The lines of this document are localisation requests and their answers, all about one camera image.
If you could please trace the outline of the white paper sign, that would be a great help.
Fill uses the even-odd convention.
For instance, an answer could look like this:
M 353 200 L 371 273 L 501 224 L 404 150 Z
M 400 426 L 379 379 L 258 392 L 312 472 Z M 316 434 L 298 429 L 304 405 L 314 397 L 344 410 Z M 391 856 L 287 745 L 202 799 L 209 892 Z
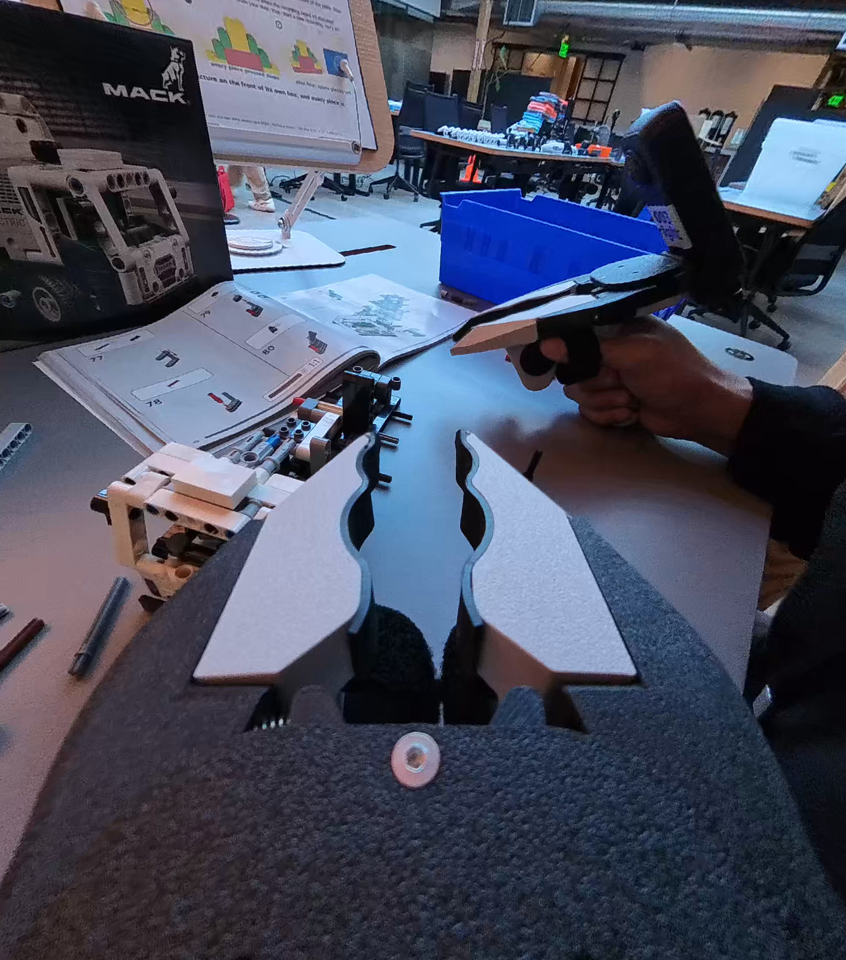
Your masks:
M 846 166 L 846 123 L 778 118 L 732 202 L 813 221 L 819 200 Z

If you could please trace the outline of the colourful pile of parts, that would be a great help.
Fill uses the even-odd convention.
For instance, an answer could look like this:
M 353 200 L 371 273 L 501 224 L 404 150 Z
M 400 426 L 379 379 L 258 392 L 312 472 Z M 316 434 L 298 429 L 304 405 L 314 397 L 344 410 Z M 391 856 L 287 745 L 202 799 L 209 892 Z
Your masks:
M 577 125 L 570 101 L 541 92 L 530 99 L 523 117 L 502 134 L 502 146 L 558 157 L 608 160 L 613 153 L 610 141 L 620 114 L 618 109 L 614 110 L 608 124 Z

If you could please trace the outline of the open instruction booklet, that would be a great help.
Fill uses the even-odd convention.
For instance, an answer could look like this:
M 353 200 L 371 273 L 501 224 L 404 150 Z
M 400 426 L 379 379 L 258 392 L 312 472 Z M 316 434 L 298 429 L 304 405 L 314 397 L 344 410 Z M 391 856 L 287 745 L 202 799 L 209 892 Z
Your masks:
M 330 390 L 450 338 L 474 312 L 376 274 L 264 296 L 219 283 L 158 321 L 46 351 L 35 366 L 141 451 L 217 450 Z

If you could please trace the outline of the black office chair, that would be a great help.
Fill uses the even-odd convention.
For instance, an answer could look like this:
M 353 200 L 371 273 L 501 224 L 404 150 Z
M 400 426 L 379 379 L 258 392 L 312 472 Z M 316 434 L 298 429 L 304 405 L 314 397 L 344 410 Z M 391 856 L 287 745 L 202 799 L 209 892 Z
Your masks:
M 394 174 L 385 186 L 384 198 L 389 200 L 395 190 L 420 196 L 420 181 L 426 161 L 426 145 L 413 136 L 425 126 L 425 101 L 429 88 L 408 81 L 405 84 L 400 109 L 394 120 Z
M 777 347 L 787 351 L 789 333 L 770 317 L 777 300 L 810 297 L 828 284 L 846 252 L 846 198 L 831 206 L 800 234 L 781 223 L 758 225 L 754 218 L 741 220 L 736 235 L 743 250 L 742 301 L 731 318 L 746 337 L 766 327 L 780 337 Z

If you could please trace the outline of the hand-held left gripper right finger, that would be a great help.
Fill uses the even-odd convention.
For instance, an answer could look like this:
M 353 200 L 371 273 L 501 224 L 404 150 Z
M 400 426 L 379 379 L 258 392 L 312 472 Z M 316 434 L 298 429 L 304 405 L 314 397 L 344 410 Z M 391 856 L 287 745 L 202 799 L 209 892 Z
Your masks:
M 454 439 L 461 574 L 456 651 L 499 698 L 628 686 L 638 670 L 567 514 L 471 431 Z

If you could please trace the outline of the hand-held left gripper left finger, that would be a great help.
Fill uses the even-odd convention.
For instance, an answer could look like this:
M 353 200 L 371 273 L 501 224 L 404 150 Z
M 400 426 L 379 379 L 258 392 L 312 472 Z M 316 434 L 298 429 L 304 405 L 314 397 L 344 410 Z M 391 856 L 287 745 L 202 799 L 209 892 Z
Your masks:
M 261 525 L 192 673 L 200 686 L 321 688 L 342 698 L 377 651 L 372 576 L 376 434 L 353 440 Z

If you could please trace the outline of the person's right forearm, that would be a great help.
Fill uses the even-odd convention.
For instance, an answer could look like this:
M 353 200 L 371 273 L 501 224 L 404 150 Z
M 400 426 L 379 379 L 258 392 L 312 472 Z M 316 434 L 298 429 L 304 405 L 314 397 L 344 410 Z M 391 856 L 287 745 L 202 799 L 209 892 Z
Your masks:
M 770 535 L 802 561 L 846 480 L 846 398 L 750 378 L 752 402 L 728 456 L 734 482 L 772 510 Z

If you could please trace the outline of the black lego set box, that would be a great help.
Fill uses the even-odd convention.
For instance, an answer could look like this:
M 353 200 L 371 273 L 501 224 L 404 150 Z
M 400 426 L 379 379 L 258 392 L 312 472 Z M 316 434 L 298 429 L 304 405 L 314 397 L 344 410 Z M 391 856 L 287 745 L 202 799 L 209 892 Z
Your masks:
M 0 352 L 232 276 L 191 44 L 0 2 Z

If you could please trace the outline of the blue plastic bin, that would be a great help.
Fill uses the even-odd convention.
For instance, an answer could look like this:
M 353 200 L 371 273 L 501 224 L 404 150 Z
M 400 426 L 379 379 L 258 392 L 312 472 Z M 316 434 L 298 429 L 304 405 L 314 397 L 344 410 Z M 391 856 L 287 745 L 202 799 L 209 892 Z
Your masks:
M 442 195 L 440 282 L 483 310 L 668 249 L 649 219 L 520 190 Z

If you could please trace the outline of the partly built lego truck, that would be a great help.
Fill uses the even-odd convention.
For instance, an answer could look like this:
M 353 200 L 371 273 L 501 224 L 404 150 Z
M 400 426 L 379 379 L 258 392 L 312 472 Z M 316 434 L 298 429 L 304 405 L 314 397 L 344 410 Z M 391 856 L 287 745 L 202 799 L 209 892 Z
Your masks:
M 294 398 L 289 413 L 220 454 L 170 442 L 105 489 L 90 508 L 105 517 L 117 563 L 133 570 L 147 614 L 164 606 L 250 522 L 267 516 L 359 436 L 386 446 L 402 410 L 402 380 L 360 366 L 338 391 Z

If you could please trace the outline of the long wooden background table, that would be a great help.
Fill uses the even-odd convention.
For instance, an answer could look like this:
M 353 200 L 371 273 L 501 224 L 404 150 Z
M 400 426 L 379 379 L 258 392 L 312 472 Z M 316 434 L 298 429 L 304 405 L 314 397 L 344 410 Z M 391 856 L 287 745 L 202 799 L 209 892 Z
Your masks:
M 535 189 L 550 189 L 572 201 L 593 195 L 602 209 L 622 182 L 624 164 L 612 157 L 508 149 L 414 128 L 408 134 L 425 146 L 425 194 L 434 200 L 454 191 L 510 184 L 524 196 Z

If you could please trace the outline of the dark grey lego axle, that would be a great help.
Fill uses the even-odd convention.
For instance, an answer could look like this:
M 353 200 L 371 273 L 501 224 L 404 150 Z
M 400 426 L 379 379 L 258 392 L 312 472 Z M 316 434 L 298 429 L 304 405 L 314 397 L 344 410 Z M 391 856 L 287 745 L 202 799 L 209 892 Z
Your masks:
M 117 577 L 112 582 L 79 648 L 71 659 L 67 671 L 70 678 L 83 678 L 92 668 L 117 622 L 129 588 L 130 582 L 125 577 Z

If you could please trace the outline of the white board stand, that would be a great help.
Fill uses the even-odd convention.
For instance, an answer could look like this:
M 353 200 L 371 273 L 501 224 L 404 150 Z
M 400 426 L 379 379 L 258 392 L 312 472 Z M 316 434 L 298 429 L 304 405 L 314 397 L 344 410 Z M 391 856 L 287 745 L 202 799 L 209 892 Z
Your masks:
M 226 228 L 227 248 L 235 274 L 336 268 L 345 263 L 343 254 L 296 226 L 323 179 L 322 170 L 305 175 L 292 203 L 273 230 Z

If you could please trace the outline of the printed instruction sheet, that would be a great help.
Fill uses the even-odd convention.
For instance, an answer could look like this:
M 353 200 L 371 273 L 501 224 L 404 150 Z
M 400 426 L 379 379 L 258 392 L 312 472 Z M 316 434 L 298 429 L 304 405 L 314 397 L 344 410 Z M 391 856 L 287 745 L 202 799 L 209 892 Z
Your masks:
M 372 172 L 392 146 L 366 1 L 60 2 L 68 14 L 153 33 L 196 71 L 214 154 Z

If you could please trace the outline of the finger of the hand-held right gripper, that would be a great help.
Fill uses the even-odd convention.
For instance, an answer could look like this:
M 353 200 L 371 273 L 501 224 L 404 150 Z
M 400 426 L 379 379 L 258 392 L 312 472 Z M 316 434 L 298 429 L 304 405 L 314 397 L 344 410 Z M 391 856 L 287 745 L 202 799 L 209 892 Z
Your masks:
M 540 318 L 576 318 L 588 327 L 597 325 L 595 295 L 589 277 L 563 280 L 500 303 L 478 313 L 468 322 L 468 332 L 488 328 L 491 334 L 521 334 Z
M 451 354 L 465 356 L 519 350 L 539 340 L 535 317 L 519 314 L 480 323 L 469 323 L 453 336 Z

